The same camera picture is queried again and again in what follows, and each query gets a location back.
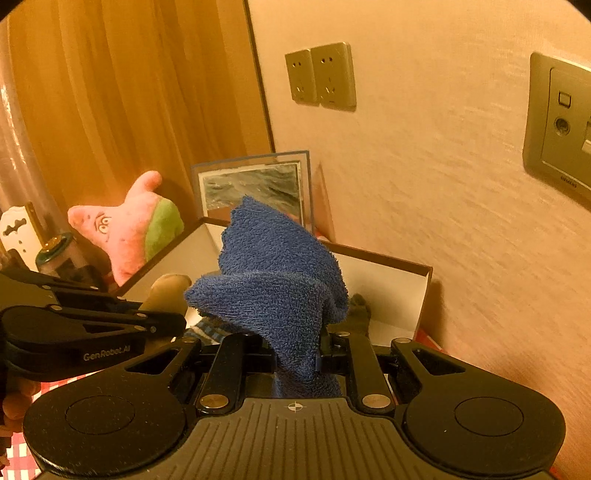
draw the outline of wall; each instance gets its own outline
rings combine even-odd
[[[118,205],[147,170],[196,220],[189,166],[268,153],[242,0],[27,0],[9,17],[18,99],[61,211]]]
[[[322,163],[336,239],[432,265],[430,330],[553,399],[558,467],[591,478],[591,212],[521,158],[529,55],[587,63],[591,24],[565,0],[249,4],[277,150]],[[357,110],[296,105],[284,54],[335,41]]]

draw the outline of ribbed gray surface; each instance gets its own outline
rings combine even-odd
[[[169,458],[130,480],[452,480],[406,446],[393,425],[353,412],[343,398],[249,398],[198,422]],[[44,473],[40,480],[56,477]],[[531,480],[550,480],[539,473]]]

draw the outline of human hand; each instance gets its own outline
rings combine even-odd
[[[0,426],[0,437],[10,438],[14,433],[22,432],[22,420],[33,403],[33,395],[40,390],[40,383],[9,374],[8,393],[2,401],[4,425]],[[6,455],[0,456],[0,469],[9,465],[10,461]]]

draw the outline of outlet hole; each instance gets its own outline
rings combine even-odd
[[[554,127],[556,129],[556,133],[564,136],[568,135],[570,132],[570,124],[562,117],[558,117],[554,122]]]

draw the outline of blue towel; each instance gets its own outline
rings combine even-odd
[[[341,322],[348,309],[334,256],[301,225],[250,197],[232,211],[222,240],[222,274],[197,280],[188,304],[267,339],[278,358],[275,397],[339,396],[335,376],[316,372],[322,326]]]

